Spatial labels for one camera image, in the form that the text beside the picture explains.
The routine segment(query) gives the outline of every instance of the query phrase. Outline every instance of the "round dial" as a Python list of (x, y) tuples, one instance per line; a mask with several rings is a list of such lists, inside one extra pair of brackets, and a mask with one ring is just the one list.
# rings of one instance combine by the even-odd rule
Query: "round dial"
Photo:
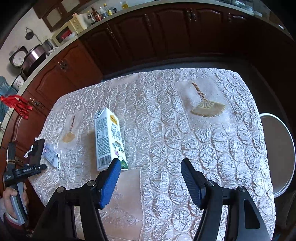
[(24, 58), (26, 56), (26, 52), (25, 51), (18, 51), (14, 56), (13, 56), (13, 65), (15, 67), (20, 67), (22, 66), (22, 64), (24, 63)]

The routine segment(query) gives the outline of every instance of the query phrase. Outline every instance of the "yellow logo on carton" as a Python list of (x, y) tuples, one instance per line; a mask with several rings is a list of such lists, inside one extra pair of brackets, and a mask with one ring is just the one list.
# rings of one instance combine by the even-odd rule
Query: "yellow logo on carton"
[(117, 124), (117, 120), (115, 119), (114, 115), (110, 115), (110, 120), (112, 120), (114, 122), (114, 124)]

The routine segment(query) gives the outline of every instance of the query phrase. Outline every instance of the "clock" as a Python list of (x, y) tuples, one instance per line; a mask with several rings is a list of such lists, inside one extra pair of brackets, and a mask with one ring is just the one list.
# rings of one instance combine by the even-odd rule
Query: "clock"
[(10, 63), (16, 67), (20, 68), (24, 63), (24, 58), (27, 55), (28, 51), (25, 46), (20, 47), (15, 53), (9, 58)]

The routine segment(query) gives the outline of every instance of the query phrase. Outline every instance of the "white rim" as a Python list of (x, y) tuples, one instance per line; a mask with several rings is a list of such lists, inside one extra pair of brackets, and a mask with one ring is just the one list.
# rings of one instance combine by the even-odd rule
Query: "white rim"
[(280, 195), (282, 195), (282, 194), (287, 190), (287, 188), (289, 187), (289, 185), (290, 185), (290, 183), (291, 183), (291, 181), (292, 181), (292, 178), (293, 178), (293, 176), (294, 176), (295, 163), (296, 163), (295, 145), (294, 145), (294, 141), (293, 141), (293, 138), (292, 138), (292, 135), (291, 135), (289, 129), (286, 127), (286, 125), (282, 122), (282, 120), (281, 120), (280, 118), (278, 118), (277, 116), (275, 116), (275, 115), (273, 115), (273, 114), (270, 114), (270, 113), (262, 113), (262, 114), (260, 114), (259, 116), (260, 116), (260, 118), (261, 118), (261, 117), (264, 117), (264, 116), (271, 116), (271, 117), (276, 118), (278, 121), (280, 121), (280, 122), (282, 123), (282, 125), (286, 128), (287, 132), (289, 133), (289, 136), (290, 136), (291, 141), (292, 141), (292, 144), (293, 144), (293, 149), (294, 149), (294, 150), (293, 150), (293, 151), (294, 151), (294, 167), (293, 167), (292, 176), (291, 176), (291, 178), (289, 179), (289, 181), (285, 184), (285, 186), (284, 186), (279, 192), (274, 193), (274, 197), (276, 198), (276, 197), (279, 197)]

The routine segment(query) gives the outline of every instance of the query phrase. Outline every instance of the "microwave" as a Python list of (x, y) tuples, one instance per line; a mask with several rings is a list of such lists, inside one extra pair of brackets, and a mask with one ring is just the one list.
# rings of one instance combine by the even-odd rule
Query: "microwave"
[(66, 22), (58, 30), (54, 31), (52, 39), (59, 47), (62, 45), (63, 40), (70, 34), (76, 32), (80, 33), (84, 29), (88, 28), (92, 24), (92, 21), (87, 18), (87, 13), (73, 15), (73, 18)]

